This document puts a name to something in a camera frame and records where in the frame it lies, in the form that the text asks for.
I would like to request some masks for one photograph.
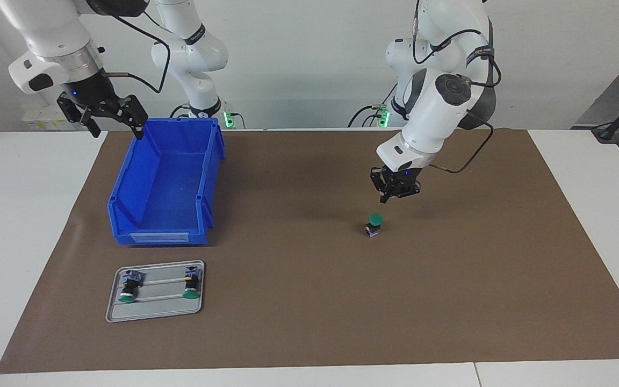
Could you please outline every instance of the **blue plastic storage bin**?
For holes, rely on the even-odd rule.
[[[120,245],[202,245],[224,140],[215,118],[152,118],[133,139],[107,204]]]

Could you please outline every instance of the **green push button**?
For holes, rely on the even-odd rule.
[[[372,226],[380,226],[381,223],[383,223],[383,222],[384,222],[384,218],[381,217],[381,215],[379,215],[378,213],[372,213],[369,216],[369,223]]]
[[[183,292],[183,297],[187,299],[197,299],[199,298],[199,292],[196,290],[188,290]]]
[[[127,304],[130,304],[131,302],[135,301],[135,297],[132,297],[132,296],[120,296],[120,297],[118,297],[118,300],[120,302],[125,302]]]

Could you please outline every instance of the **white wall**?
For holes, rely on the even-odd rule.
[[[212,74],[219,93],[250,127],[341,127],[395,83],[385,48],[410,34],[414,0],[198,0],[197,7],[231,54],[228,67]],[[492,119],[499,126],[567,129],[619,74],[619,1],[489,0],[486,8],[503,70]],[[148,12],[158,15],[153,4]],[[158,81],[147,37],[108,17],[81,19],[106,47],[108,71]],[[22,39],[2,20],[0,40],[22,53]],[[164,35],[144,17],[135,23]],[[186,100],[171,80],[159,96],[133,81],[114,83],[120,95],[138,95],[153,117]]]

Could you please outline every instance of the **white table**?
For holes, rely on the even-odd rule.
[[[589,132],[530,131],[619,286],[619,149]],[[104,137],[0,133],[0,358],[66,223]],[[20,283],[12,289],[6,279]],[[619,385],[619,360],[144,370],[0,375],[0,385]]]

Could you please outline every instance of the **silver tray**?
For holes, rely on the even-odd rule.
[[[186,299],[182,296],[185,289],[184,275],[186,268],[192,266],[201,270],[200,296],[197,299]],[[135,302],[130,304],[118,301],[121,289],[123,289],[123,274],[127,270],[137,270],[145,274],[145,281],[142,287],[138,288]],[[202,261],[122,267],[113,277],[109,306],[106,308],[106,321],[120,323],[136,319],[197,313],[202,307],[203,291],[204,262]]]

